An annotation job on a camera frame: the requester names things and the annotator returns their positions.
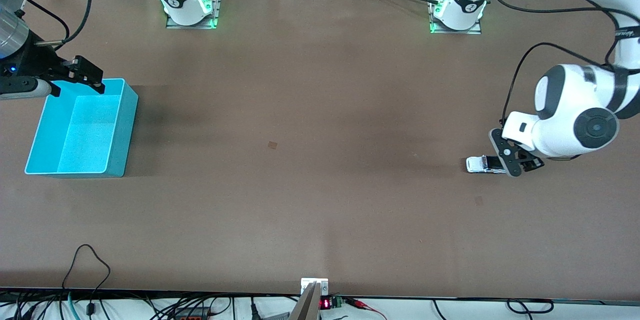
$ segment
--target table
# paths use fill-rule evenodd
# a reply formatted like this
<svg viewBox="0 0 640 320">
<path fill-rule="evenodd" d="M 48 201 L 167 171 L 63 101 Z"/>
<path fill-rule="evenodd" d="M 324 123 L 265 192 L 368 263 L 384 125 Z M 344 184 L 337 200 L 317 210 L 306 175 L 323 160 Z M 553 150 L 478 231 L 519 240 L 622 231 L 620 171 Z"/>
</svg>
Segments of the table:
<svg viewBox="0 0 640 320">
<path fill-rule="evenodd" d="M 85 5 L 37 1 L 72 29 Z M 218 29 L 167 30 L 156 0 L 93 1 L 60 54 L 139 94 L 126 175 L 26 176 L 42 100 L 2 102 L 0 286 L 59 286 L 90 243 L 108 288 L 295 293 L 317 276 L 361 295 L 640 298 L 637 119 L 518 179 L 462 167 L 492 153 L 524 51 L 601 59 L 606 16 L 494 2 L 482 35 L 438 35 L 412 0 L 224 0 Z M 531 54 L 512 110 L 533 111 L 538 78 L 573 61 Z M 103 276 L 82 253 L 69 285 Z"/>
</svg>

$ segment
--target metal mounting plate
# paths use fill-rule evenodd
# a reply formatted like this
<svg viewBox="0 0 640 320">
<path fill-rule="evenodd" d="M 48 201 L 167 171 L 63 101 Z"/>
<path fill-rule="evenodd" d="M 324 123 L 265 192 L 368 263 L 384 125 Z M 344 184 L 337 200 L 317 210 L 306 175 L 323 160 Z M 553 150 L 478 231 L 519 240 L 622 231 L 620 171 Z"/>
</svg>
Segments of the metal mounting plate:
<svg viewBox="0 0 640 320">
<path fill-rule="evenodd" d="M 311 282 L 319 282 L 322 289 L 322 295 L 329 295 L 329 279 L 322 278 L 302 278 L 300 280 L 300 294 L 305 292 L 305 289 Z"/>
</svg>

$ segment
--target white toy car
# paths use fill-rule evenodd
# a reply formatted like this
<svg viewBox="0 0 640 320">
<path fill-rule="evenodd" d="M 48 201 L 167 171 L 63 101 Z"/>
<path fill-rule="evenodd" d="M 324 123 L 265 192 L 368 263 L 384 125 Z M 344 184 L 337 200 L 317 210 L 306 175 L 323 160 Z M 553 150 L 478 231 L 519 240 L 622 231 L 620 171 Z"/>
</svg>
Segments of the white toy car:
<svg viewBox="0 0 640 320">
<path fill-rule="evenodd" d="M 470 173 L 505 174 L 507 172 L 496 156 L 470 156 L 466 162 L 466 170 Z"/>
</svg>

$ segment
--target blue container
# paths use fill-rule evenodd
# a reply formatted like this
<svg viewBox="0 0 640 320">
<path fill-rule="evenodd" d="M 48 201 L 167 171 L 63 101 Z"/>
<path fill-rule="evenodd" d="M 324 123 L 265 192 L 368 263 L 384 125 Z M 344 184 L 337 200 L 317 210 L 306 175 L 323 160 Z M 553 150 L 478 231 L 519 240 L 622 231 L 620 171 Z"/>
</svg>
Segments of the blue container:
<svg viewBox="0 0 640 320">
<path fill-rule="evenodd" d="M 54 83 L 60 97 L 46 97 L 25 174 L 124 175 L 138 95 L 124 79 L 104 79 L 104 94 L 82 84 Z"/>
</svg>

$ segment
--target green led light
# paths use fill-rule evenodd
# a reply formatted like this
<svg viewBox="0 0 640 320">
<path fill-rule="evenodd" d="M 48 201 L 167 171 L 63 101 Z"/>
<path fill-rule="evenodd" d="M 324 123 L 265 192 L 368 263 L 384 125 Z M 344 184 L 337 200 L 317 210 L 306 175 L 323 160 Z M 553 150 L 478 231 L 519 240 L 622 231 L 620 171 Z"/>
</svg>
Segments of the green led light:
<svg viewBox="0 0 640 320">
<path fill-rule="evenodd" d="M 198 3 L 201 5 L 202 11 L 204 11 L 205 13 L 209 13 L 211 11 L 210 0 L 198 0 Z"/>
</svg>

